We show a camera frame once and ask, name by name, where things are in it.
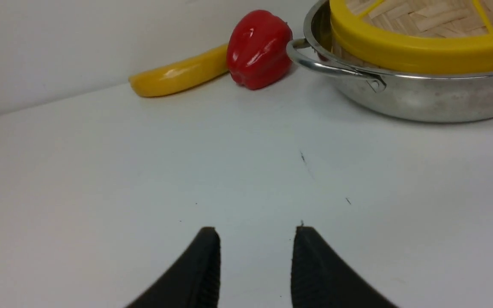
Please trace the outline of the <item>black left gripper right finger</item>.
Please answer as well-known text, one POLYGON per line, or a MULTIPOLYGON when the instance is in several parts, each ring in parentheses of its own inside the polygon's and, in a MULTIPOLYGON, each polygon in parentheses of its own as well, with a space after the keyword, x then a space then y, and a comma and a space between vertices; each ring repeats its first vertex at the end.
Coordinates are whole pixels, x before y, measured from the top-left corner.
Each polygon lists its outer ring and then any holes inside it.
POLYGON ((298 226, 291 265, 294 308, 395 308, 310 226, 298 226))

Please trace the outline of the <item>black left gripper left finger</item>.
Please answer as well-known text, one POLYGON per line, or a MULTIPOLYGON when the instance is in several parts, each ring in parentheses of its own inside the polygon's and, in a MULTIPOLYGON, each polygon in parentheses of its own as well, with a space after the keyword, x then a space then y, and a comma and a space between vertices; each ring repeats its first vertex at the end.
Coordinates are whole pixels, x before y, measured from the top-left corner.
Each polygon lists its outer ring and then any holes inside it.
POLYGON ((203 227, 181 256, 129 308, 217 308, 221 247, 215 228, 203 227))

